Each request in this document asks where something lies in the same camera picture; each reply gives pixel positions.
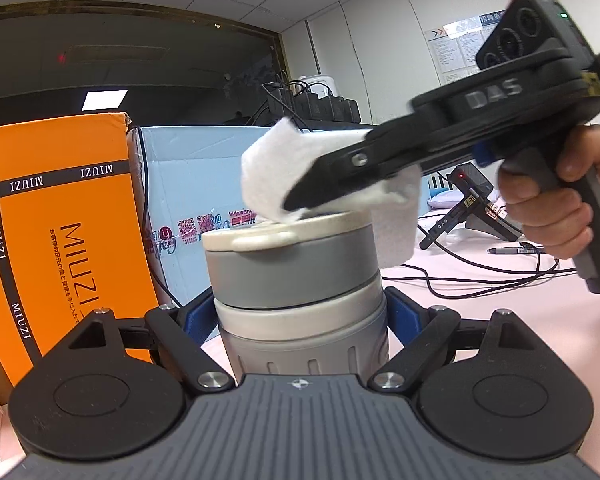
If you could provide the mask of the person's right hand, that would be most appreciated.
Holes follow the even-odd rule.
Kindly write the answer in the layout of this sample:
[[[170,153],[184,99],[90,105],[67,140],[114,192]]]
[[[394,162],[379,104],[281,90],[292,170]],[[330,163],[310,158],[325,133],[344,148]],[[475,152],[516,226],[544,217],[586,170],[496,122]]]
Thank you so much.
[[[595,169],[600,178],[600,125],[571,131],[556,172],[562,180],[572,182],[590,169]],[[569,259],[592,242],[594,212],[571,188],[543,192],[532,178],[501,167],[498,190],[507,212],[522,225],[527,240],[543,245],[548,254]]]

